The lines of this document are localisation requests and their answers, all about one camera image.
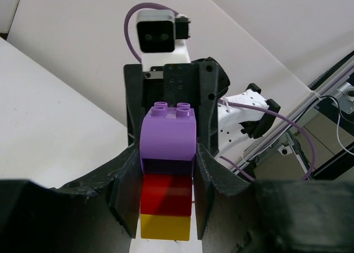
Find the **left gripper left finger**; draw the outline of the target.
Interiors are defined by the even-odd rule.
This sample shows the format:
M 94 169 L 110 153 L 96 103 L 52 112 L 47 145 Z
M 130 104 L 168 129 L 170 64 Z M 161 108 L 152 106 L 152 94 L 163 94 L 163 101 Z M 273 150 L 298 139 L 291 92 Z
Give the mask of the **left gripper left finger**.
M 60 188 L 1 180 L 1 251 L 128 252 L 141 191 L 137 143 Z

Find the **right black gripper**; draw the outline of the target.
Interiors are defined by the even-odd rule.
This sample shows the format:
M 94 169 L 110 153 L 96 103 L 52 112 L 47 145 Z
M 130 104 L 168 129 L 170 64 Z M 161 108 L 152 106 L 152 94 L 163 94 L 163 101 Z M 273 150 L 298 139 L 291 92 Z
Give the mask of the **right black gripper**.
M 143 117 L 155 102 L 176 107 L 186 102 L 194 108 L 197 141 L 212 156 L 218 153 L 217 99 L 230 85 L 227 73 L 212 58 L 189 64 L 166 64 L 144 72 L 141 64 L 124 65 L 128 145 L 139 140 Z

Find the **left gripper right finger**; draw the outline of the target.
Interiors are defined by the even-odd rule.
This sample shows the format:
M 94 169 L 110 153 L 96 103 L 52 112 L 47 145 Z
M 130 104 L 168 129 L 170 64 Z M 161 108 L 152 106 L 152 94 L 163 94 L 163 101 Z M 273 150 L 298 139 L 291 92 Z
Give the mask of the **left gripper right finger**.
M 248 183 L 198 144 L 197 237 L 203 252 L 352 252 L 353 183 Z

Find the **yellow long lego brick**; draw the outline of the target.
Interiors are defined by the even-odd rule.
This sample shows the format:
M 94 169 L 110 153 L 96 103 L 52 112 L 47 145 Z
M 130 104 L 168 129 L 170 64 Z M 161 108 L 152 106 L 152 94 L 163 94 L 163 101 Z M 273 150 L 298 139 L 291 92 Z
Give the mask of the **yellow long lego brick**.
M 142 214 L 140 235 L 144 239 L 190 240 L 191 217 Z

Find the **purple rounded lego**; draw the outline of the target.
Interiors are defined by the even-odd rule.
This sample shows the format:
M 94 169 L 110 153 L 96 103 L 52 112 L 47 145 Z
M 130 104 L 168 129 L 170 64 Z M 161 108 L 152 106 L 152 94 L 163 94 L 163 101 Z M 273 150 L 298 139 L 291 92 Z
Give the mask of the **purple rounded lego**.
M 139 140 L 144 174 L 191 177 L 196 156 L 197 125 L 188 103 L 170 107 L 155 102 L 142 122 Z

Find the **red rounded lego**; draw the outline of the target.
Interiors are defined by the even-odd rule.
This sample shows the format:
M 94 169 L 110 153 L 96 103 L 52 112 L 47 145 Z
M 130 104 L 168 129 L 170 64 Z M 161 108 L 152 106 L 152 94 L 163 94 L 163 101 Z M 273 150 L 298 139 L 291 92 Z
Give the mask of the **red rounded lego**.
M 182 175 L 146 174 L 140 212 L 149 215 L 191 216 L 192 178 Z

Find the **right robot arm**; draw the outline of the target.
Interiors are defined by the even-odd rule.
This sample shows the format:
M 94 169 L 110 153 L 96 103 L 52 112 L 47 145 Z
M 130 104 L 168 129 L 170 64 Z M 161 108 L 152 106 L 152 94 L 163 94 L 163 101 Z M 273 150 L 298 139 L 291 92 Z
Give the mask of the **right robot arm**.
M 211 57 L 149 69 L 128 64 L 123 74 L 129 144 L 139 140 L 143 118 L 156 102 L 173 108 L 181 102 L 190 104 L 196 116 L 197 140 L 212 156 L 243 140 L 262 137 L 280 111 L 277 102 L 261 96 L 255 83 L 241 94 L 225 98 L 230 79 Z

